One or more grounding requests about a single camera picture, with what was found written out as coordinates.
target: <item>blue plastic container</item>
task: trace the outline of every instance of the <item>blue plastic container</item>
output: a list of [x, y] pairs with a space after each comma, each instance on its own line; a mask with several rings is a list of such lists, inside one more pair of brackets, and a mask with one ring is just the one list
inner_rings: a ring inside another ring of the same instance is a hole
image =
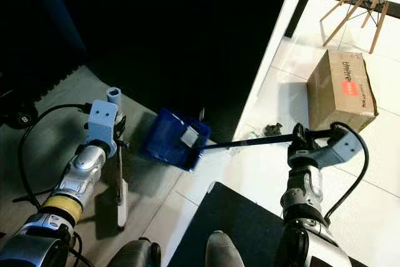
[[161, 108], [142, 146], [142, 154], [190, 171], [201, 157], [210, 128], [198, 120]]

